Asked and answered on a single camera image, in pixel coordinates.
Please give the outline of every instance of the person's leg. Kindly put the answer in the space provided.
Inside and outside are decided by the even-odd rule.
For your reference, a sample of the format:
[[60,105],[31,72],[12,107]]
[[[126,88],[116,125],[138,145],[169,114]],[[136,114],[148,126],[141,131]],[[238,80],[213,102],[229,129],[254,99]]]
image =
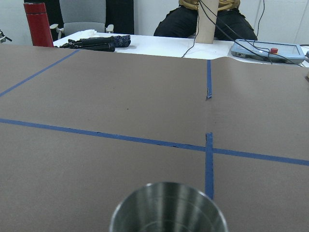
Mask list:
[[197,11],[183,6],[171,11],[160,22],[154,36],[187,38],[197,29]]
[[[237,35],[233,33],[225,24],[236,32]],[[245,16],[243,16],[237,9],[218,12],[217,25],[233,40],[242,38],[246,40],[257,40],[253,28],[245,19]],[[215,30],[215,37],[218,40],[230,40],[217,28]]]

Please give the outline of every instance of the gray chair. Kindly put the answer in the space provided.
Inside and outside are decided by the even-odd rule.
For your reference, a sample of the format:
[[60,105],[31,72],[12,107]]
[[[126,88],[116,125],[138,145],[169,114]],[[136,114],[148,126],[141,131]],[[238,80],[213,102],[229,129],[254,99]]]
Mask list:
[[97,32],[113,32],[113,25],[105,28],[106,0],[60,0],[60,9],[64,26],[58,28],[57,24],[50,26],[66,36],[78,31],[94,29]]

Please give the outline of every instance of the blue tape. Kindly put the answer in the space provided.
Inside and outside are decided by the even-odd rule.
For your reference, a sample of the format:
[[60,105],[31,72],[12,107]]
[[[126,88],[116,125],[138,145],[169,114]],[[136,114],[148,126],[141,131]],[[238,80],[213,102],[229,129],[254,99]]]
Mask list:
[[268,161],[275,161],[275,162],[281,162],[281,163],[309,166],[309,160],[303,160],[303,159],[300,160],[300,159],[292,159],[292,158],[285,158],[285,157],[278,157],[278,156],[268,156],[268,155],[262,155],[262,154],[256,154],[256,153],[224,150],[224,149],[217,149],[217,148],[214,148],[213,152],[215,154],[238,156],[238,157],[252,158],[252,159],[258,159],[258,160],[260,159],[260,160],[268,160]]
[[46,70],[48,70],[48,69],[50,69],[50,68],[54,67],[55,65],[57,65],[57,64],[59,64],[59,63],[61,63],[62,61],[66,60],[67,58],[69,58],[69,57],[73,56],[73,55],[74,55],[75,53],[77,53],[77,52],[79,52],[79,50],[75,50],[74,52],[72,52],[71,54],[69,54],[69,55],[65,56],[64,58],[62,58],[62,59],[60,59],[60,60],[56,61],[55,63],[53,63],[53,64],[49,65],[48,67],[46,67],[46,68],[42,69],[41,71],[38,71],[37,73],[35,73],[35,74],[31,75],[30,77],[28,77],[28,78],[26,78],[25,80],[23,80],[23,81],[19,82],[18,84],[16,84],[16,85],[14,85],[14,86],[10,87],[10,88],[9,88],[9,89],[7,89],[6,91],[4,91],[4,92],[0,93],[0,97],[2,97],[3,95],[7,94],[8,92],[11,92],[13,89],[15,89],[15,88],[19,87],[20,85],[22,85],[22,84],[24,84],[25,82],[27,82],[27,81],[31,80],[32,78],[36,77],[37,75],[39,75],[39,74],[41,74],[41,73],[45,72]]
[[212,133],[206,134],[206,171],[205,171],[205,193],[213,199],[213,142]]
[[187,149],[187,150],[205,152],[205,147],[203,147],[203,146],[195,146],[195,145],[189,145],[189,144],[165,142],[165,141],[152,140],[152,139],[143,139],[143,138],[131,137],[131,136],[125,136],[125,135],[119,135],[119,134],[109,134],[109,133],[102,133],[102,132],[90,131],[90,130],[79,130],[79,129],[72,129],[72,128],[66,128],[66,127],[50,126],[50,125],[45,125],[45,124],[16,121],[16,120],[4,119],[4,118],[0,118],[0,123],[13,124],[13,125],[19,125],[19,126],[25,126],[25,127],[33,127],[33,128],[40,128],[40,129],[47,129],[47,130],[53,130],[53,131],[62,131],[62,132],[75,133],[75,134],[90,135],[90,136],[110,138],[110,139],[125,140],[125,141],[131,141],[131,142],[136,142],[136,143],[169,146],[169,147],[176,147],[176,148],[182,148],[182,149]]
[[212,83],[211,83],[211,60],[207,60],[207,97],[212,98]]

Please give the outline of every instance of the red button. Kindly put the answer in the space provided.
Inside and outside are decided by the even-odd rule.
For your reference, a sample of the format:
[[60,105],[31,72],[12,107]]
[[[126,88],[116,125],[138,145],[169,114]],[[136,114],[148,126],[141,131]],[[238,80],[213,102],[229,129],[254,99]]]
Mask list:
[[278,49],[277,48],[271,48],[271,50],[270,50],[270,53],[272,53],[272,54],[276,54],[278,52]]

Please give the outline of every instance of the red thermos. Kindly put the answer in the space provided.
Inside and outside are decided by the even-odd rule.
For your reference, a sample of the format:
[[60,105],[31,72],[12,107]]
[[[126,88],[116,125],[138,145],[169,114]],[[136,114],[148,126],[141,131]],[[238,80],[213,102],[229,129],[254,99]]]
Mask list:
[[45,3],[24,3],[33,46],[54,47]]

